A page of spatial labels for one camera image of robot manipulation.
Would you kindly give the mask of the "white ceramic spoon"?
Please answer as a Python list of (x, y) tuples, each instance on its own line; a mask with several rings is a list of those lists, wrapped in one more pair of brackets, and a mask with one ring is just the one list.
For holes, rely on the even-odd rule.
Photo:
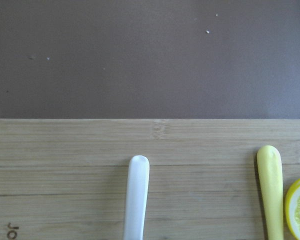
[(143, 155), (135, 155), (128, 166), (123, 228), (124, 240), (143, 239), (149, 178), (150, 163), (148, 158)]

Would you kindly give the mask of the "bamboo cutting board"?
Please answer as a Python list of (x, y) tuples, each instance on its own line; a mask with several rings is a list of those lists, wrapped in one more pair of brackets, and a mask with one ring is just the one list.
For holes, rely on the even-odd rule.
[(150, 163), (146, 240), (264, 240), (256, 153), (300, 178), (300, 120), (0, 119), (0, 240), (120, 240), (128, 164)]

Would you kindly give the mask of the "yellow plastic knife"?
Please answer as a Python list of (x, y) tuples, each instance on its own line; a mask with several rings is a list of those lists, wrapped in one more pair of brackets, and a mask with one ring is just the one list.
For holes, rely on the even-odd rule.
[(269, 240), (284, 239), (283, 170), (280, 152), (264, 145), (257, 152), (257, 169)]

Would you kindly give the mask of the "lower lemon slice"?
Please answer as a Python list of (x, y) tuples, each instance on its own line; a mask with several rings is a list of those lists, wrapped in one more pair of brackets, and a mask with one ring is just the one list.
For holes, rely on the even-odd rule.
[(296, 240), (300, 240), (300, 178), (288, 189), (285, 196), (287, 226)]

